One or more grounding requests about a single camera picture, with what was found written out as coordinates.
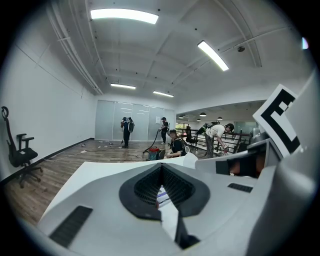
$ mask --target floor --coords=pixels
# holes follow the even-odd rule
[[[38,164],[43,173],[39,170],[34,172],[41,178],[41,182],[36,182],[29,177],[24,182],[24,188],[21,189],[17,179],[11,180],[5,185],[5,190],[12,210],[18,217],[36,225],[52,199],[83,162],[123,163],[145,161],[148,154],[143,154],[143,151],[152,144],[152,142],[129,142],[129,148],[124,149],[119,148],[120,141],[114,141],[113,145],[109,144],[111,142],[103,141],[100,143],[98,140],[87,140],[84,142],[85,146],[76,145],[50,158],[51,161],[43,161]],[[165,145],[156,142],[154,146],[163,149]],[[202,158],[205,154],[205,151],[200,149],[192,152],[198,158]]]

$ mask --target white ceiling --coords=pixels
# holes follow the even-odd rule
[[[194,111],[176,115],[179,121],[196,122],[200,119],[202,122],[216,121],[218,117],[231,121],[251,121],[252,115],[263,105],[265,101],[242,102],[237,104],[228,104],[214,107],[201,108]]]
[[[60,6],[71,39],[82,41],[96,83],[105,93],[123,89],[110,83],[136,86],[136,93],[170,92],[172,100],[226,79],[237,70],[269,72],[274,63],[304,67],[301,38],[274,6],[263,0],[70,0]],[[95,19],[90,10],[132,9],[159,15],[156,24],[129,19]],[[245,51],[233,46],[242,44]],[[205,40],[229,67],[223,72],[201,49]]]

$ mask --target person in black clothing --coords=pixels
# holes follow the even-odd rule
[[[185,156],[186,150],[182,139],[177,136],[176,130],[170,130],[170,138],[171,138],[171,150],[166,155],[166,158],[177,158]]]
[[[123,128],[123,140],[124,140],[124,146],[122,146],[124,149],[128,148],[128,143],[129,143],[129,137],[130,137],[130,132],[128,129],[128,120],[126,117],[124,117],[121,120],[121,128]]]
[[[164,145],[166,143],[166,134],[168,132],[168,122],[167,122],[167,119],[165,117],[162,117],[161,120],[162,120],[162,127],[159,128],[159,131],[161,131],[161,137],[162,137],[162,140],[163,140],[161,145]]]

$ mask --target black hose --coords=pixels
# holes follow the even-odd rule
[[[147,153],[148,150],[155,144],[159,132],[160,132],[160,130],[158,130],[158,131],[156,132],[156,136],[155,136],[155,138],[154,138],[154,141],[153,141],[152,145],[151,145],[150,147],[148,147],[145,151],[143,151],[142,154]]]

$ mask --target pants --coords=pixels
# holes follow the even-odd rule
[[[128,146],[129,143],[129,137],[130,137],[130,132],[128,128],[125,128],[123,131],[123,140],[124,140],[124,145]]]
[[[162,137],[162,140],[163,140],[163,143],[166,143],[166,135],[167,135],[167,132],[161,132],[161,137]]]
[[[206,133],[204,134],[206,144],[206,157],[214,158],[214,138],[211,138]]]

